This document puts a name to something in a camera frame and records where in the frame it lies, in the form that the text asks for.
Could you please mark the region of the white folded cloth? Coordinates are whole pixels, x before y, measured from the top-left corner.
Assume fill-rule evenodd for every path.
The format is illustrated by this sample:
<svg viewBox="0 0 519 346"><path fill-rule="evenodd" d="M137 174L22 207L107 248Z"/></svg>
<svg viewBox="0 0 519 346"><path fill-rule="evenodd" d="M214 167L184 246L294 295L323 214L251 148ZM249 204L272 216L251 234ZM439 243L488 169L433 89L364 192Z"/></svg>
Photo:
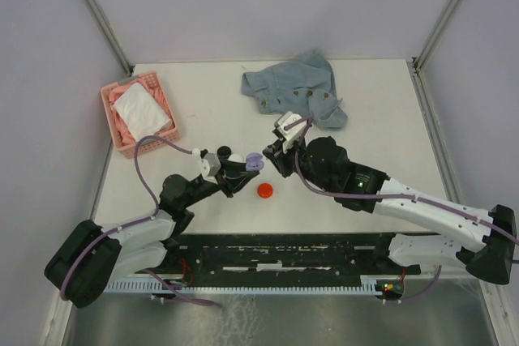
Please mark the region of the white folded cloth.
<svg viewBox="0 0 519 346"><path fill-rule="evenodd" d="M150 92L141 82L134 82L114 100L113 110L126 127L120 130L125 143L130 142L129 135L136 142L172 126L173 120L161 105L164 103L163 95Z"/></svg>

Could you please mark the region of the aluminium frame post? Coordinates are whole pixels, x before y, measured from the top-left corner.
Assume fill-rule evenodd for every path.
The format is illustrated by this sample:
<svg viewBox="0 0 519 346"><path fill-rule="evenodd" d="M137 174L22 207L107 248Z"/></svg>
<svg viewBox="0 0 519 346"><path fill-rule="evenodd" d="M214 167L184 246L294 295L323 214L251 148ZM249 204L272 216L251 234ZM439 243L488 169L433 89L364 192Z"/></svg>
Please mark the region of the aluminium frame post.
<svg viewBox="0 0 519 346"><path fill-rule="evenodd" d="M416 73L423 70L429 62L436 46L446 32L447 27L453 20L463 0L447 0L439 17L427 36L420 54L413 60L413 68Z"/></svg>
<svg viewBox="0 0 519 346"><path fill-rule="evenodd" d="M106 17L105 12L102 10L101 5L97 0L83 1L90 15L92 16L96 26L101 32L101 35L105 40L105 43L108 45L110 51L117 59L119 66L122 68L126 75L132 75L135 67L131 64L131 62L125 55L122 45L116 37L111 23L109 22L109 19Z"/></svg>

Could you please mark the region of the right aluminium frame post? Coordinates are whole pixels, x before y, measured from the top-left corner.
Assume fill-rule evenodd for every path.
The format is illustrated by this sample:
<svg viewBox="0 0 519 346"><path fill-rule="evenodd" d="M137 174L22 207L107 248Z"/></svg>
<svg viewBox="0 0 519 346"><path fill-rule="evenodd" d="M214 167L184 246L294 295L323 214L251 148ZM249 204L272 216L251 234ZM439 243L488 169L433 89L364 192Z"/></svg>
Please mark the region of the right aluminium frame post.
<svg viewBox="0 0 519 346"><path fill-rule="evenodd" d="M436 46L446 32L447 27L453 20L463 0L447 0L439 17L427 36L420 54L413 60L413 68L416 73L423 70L429 62Z"/></svg>

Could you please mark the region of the blue denim jacket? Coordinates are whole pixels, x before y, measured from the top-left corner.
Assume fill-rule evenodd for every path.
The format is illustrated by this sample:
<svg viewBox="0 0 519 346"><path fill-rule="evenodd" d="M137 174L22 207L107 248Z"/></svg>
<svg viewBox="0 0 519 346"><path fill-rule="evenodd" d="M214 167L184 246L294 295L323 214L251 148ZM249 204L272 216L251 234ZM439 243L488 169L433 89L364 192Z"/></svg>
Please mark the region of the blue denim jacket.
<svg viewBox="0 0 519 346"><path fill-rule="evenodd" d="M291 111L311 117L323 130L339 130L348 120L337 97L332 66L314 49L260 71L244 72L241 93L253 98L262 114Z"/></svg>

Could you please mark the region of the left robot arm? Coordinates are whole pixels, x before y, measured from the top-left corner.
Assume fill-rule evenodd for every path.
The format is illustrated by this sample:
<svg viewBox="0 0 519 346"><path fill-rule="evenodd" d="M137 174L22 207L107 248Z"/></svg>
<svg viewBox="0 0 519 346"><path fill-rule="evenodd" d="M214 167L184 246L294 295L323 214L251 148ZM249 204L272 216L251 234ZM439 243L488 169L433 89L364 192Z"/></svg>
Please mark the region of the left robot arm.
<svg viewBox="0 0 519 346"><path fill-rule="evenodd" d="M155 267L174 271L179 253L170 247L194 217L188 208L218 192L232 198L260 174L264 161L256 153L245 162L210 153L199 166L199 175L191 180L169 175L155 208L144 216L106 226L92 220L77 224L44 270L60 297L84 308L109 284L133 273Z"/></svg>

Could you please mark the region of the pink plastic basket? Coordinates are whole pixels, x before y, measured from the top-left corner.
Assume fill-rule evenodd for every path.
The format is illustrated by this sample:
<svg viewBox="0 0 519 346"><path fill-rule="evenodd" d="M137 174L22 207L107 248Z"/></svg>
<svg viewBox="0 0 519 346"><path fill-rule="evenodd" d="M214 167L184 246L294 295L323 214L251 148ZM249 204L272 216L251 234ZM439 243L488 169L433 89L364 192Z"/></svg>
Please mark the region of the pink plastic basket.
<svg viewBox="0 0 519 346"><path fill-rule="evenodd" d="M158 74L149 71L101 89L101 99L114 148L127 159L163 146L145 135L159 135L170 142L180 139L177 122Z"/></svg>

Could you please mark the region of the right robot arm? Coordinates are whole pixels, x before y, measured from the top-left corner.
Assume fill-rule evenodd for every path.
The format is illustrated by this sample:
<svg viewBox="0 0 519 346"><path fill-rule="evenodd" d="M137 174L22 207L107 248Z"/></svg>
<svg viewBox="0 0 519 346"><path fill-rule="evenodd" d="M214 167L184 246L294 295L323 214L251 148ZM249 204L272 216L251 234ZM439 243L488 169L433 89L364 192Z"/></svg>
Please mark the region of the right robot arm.
<svg viewBox="0 0 519 346"><path fill-rule="evenodd" d="M263 154L283 177L296 173L311 192L344 208L428 230L422 236L391 234L371 256L378 272L390 274L399 266L413 265L462 267L488 283L509 283L518 246L511 208L468 207L424 194L385 172L353 162L331 137L295 141L288 147L277 140Z"/></svg>

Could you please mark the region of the purple earbud case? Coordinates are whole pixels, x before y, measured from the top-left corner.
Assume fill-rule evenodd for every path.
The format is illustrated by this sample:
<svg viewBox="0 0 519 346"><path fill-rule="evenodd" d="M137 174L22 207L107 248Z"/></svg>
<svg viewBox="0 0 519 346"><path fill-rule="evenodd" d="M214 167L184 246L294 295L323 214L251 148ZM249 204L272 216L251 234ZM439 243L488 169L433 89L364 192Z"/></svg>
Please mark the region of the purple earbud case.
<svg viewBox="0 0 519 346"><path fill-rule="evenodd" d="M263 155L257 152L252 152L246 156L245 159L247 172L259 172L264 167Z"/></svg>

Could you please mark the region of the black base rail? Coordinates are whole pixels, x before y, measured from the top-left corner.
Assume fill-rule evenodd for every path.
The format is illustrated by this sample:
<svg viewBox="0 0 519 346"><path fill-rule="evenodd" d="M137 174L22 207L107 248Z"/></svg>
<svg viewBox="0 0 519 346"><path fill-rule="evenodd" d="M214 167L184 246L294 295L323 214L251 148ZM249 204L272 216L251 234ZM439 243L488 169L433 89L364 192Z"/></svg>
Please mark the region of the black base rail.
<svg viewBox="0 0 519 346"><path fill-rule="evenodd" d="M362 276L416 276L388 258L391 233L183 234L158 275L191 287L357 287Z"/></svg>

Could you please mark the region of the left aluminium frame post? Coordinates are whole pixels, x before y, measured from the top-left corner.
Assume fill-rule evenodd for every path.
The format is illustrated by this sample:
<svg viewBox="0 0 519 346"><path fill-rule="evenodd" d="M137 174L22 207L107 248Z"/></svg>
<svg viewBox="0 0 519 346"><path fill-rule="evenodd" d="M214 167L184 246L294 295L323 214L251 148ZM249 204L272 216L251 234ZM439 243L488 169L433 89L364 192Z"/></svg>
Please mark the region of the left aluminium frame post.
<svg viewBox="0 0 519 346"><path fill-rule="evenodd" d="M83 1L90 15L92 16L96 26L101 32L101 35L105 40L105 43L108 45L110 51L117 59L119 66L122 68L126 75L132 75L135 67L131 64L131 62L125 55L122 45L116 37L111 23L109 22L109 19L106 17L105 12L102 10L101 5L97 0Z"/></svg>

